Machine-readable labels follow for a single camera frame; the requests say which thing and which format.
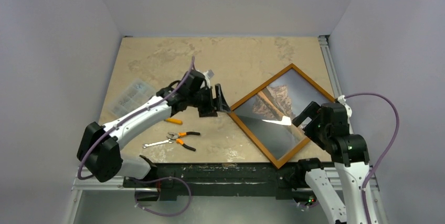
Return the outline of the yellow handled screwdriver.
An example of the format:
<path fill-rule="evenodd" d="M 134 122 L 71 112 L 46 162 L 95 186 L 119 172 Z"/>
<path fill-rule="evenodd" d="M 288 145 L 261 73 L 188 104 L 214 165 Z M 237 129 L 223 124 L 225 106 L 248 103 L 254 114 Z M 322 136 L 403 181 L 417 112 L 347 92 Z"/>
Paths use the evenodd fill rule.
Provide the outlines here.
<path fill-rule="evenodd" d="M 165 119 L 164 121 L 168 122 L 168 123 L 177 124 L 177 125 L 182 125 L 183 124 L 182 120 L 174 119 L 174 118 L 168 118 L 168 119 Z"/>

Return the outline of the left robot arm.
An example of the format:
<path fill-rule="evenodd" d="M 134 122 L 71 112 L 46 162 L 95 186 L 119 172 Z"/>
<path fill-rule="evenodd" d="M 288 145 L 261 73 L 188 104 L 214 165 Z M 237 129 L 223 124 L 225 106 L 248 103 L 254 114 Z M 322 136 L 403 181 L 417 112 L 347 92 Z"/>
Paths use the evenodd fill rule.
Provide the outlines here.
<path fill-rule="evenodd" d="M 112 122 L 87 125 L 77 151 L 80 161 L 77 177 L 107 182 L 115 176 L 135 178 L 142 186 L 156 182 L 154 164 L 145 156 L 124 157 L 121 150 L 151 126 L 173 117 L 188 107 L 198 110 L 199 117 L 217 117 L 231 111 L 221 85 L 211 86 L 206 73 L 188 70 L 157 91 L 147 102 Z"/>

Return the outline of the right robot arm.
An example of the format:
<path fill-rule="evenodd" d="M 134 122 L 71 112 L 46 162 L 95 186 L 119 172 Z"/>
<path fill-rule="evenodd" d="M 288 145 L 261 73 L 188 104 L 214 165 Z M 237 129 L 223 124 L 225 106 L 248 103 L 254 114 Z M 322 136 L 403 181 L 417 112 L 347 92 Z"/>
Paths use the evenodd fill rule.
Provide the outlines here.
<path fill-rule="evenodd" d="M 290 182 L 308 186 L 330 223 L 378 223 L 372 191 L 367 186 L 370 174 L 369 154 L 365 139 L 350 130 L 351 108 L 339 102 L 319 105 L 312 101 L 292 120 L 299 126 L 306 119 L 304 135 L 331 157 L 340 179 L 343 198 L 334 190 L 324 166 L 318 158 L 297 162 Z"/>

